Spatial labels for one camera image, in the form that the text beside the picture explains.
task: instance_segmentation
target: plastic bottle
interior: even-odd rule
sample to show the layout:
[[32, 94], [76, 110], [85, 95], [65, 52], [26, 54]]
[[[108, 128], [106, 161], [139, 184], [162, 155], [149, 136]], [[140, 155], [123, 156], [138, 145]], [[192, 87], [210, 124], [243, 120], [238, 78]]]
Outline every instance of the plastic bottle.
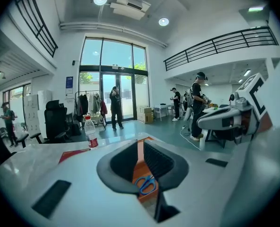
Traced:
[[90, 115], [85, 116], [85, 135], [86, 140], [88, 141], [89, 148], [96, 148], [98, 146], [98, 140], [96, 137], [96, 129], [94, 127], [93, 121], [91, 120]]

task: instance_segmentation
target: black railing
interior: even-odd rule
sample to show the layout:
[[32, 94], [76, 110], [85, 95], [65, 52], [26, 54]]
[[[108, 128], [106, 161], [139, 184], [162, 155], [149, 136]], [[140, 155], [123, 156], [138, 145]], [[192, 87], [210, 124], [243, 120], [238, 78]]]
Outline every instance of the black railing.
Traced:
[[239, 30], [206, 40], [169, 57], [164, 62], [166, 70], [170, 70], [206, 56], [260, 45], [278, 45], [268, 26]]
[[47, 52], [54, 57], [58, 46], [41, 16], [36, 0], [15, 0], [15, 4], [35, 37]]

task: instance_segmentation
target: scissors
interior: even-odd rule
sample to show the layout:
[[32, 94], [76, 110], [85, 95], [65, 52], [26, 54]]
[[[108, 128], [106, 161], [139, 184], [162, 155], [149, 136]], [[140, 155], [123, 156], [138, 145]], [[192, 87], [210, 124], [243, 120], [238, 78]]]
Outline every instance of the scissors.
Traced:
[[[142, 179], [144, 179], [144, 182], [143, 182], [143, 184], [142, 184], [141, 187], [140, 187], [140, 193], [141, 193], [142, 195], [147, 195], [147, 194], [153, 192], [153, 191], [156, 189], [155, 179], [153, 178], [152, 175], [141, 176], [141, 177], [139, 177], [139, 178], [136, 180], [135, 185], [137, 186], [137, 183], [138, 183], [140, 180], [142, 180]], [[153, 185], [153, 189], [150, 190], [149, 192], [144, 192], [143, 190], [147, 189], [147, 188], [149, 187], [149, 185], [151, 185], [151, 184]]]

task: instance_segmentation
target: green shirt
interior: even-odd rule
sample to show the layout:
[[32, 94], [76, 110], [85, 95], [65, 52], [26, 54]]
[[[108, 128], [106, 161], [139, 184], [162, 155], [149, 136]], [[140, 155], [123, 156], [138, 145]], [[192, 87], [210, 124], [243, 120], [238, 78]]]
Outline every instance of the green shirt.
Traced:
[[4, 119], [5, 124], [12, 123], [12, 112], [9, 108], [3, 115], [6, 117], [10, 116], [10, 119]]

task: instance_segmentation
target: man in black t-shirt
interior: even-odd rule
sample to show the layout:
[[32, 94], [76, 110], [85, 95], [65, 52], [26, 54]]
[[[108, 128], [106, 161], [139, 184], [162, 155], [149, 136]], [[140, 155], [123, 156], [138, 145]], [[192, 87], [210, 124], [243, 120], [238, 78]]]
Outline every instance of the man in black t-shirt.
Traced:
[[203, 72], [199, 72], [196, 75], [195, 82], [192, 84], [192, 97], [193, 97], [193, 120], [191, 125], [191, 136], [190, 138], [194, 141], [200, 141], [200, 138], [203, 137], [202, 129], [197, 126], [197, 120], [204, 115], [203, 105], [208, 104], [207, 101], [203, 99], [203, 94], [201, 91], [200, 84], [204, 83], [208, 78]]
[[122, 109], [121, 109], [121, 99], [119, 95], [119, 90], [116, 86], [114, 86], [111, 90], [110, 93], [110, 99], [111, 99], [111, 105], [110, 105], [110, 110], [111, 110], [111, 123], [112, 123], [112, 128], [114, 131], [116, 131], [116, 115], [117, 115], [117, 120], [120, 129], [123, 129], [122, 125]]
[[179, 103], [181, 100], [181, 94], [177, 91], [177, 89], [175, 87], [172, 88], [171, 91], [174, 93], [174, 97], [171, 97], [170, 100], [173, 100], [174, 110], [176, 112], [176, 115], [172, 119], [172, 121], [178, 121], [179, 120]]

